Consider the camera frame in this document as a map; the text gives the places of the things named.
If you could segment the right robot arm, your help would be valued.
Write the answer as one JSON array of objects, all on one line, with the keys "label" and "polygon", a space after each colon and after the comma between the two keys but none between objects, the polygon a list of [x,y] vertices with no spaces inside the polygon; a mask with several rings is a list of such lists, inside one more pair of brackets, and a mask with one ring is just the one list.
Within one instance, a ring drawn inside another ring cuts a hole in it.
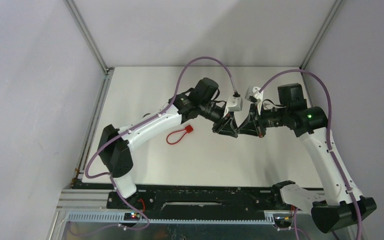
[{"label": "right robot arm", "polygon": [[272,186],[271,204],[277,209],[292,205],[303,210],[323,233],[360,224],[377,209],[377,204],[374,198],[363,195],[348,173],[324,110],[307,106],[298,83],[278,87],[278,96],[279,105],[263,109],[263,91],[257,86],[248,88],[245,97],[251,103],[249,114],[237,132],[263,138],[267,128],[292,130],[309,154],[324,194],[286,180]]}]

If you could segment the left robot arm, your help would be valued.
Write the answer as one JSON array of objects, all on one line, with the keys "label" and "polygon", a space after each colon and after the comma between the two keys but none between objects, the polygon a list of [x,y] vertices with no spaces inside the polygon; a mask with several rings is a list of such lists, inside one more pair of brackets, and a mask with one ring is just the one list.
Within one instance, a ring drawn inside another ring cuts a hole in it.
[{"label": "left robot arm", "polygon": [[168,104],[141,121],[122,128],[110,124],[103,129],[98,155],[107,167],[114,188],[120,193],[118,201],[125,208],[133,208],[138,202],[137,187],[130,171],[134,166],[132,152],[140,145],[198,116],[213,122],[214,133],[238,136],[234,112],[242,110],[243,100],[239,93],[234,92],[219,106],[216,99],[219,94],[219,85],[205,77],[195,87],[176,94]]}]

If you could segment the red cable lock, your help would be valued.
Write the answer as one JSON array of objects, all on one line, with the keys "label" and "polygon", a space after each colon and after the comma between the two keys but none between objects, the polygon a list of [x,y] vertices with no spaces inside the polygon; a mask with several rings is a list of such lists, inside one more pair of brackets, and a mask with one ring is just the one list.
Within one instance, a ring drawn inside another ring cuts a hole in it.
[{"label": "red cable lock", "polygon": [[182,129],[175,130],[166,136],[166,143],[168,145],[176,145],[182,141],[182,139],[194,131],[194,127],[190,124],[184,126]]}]

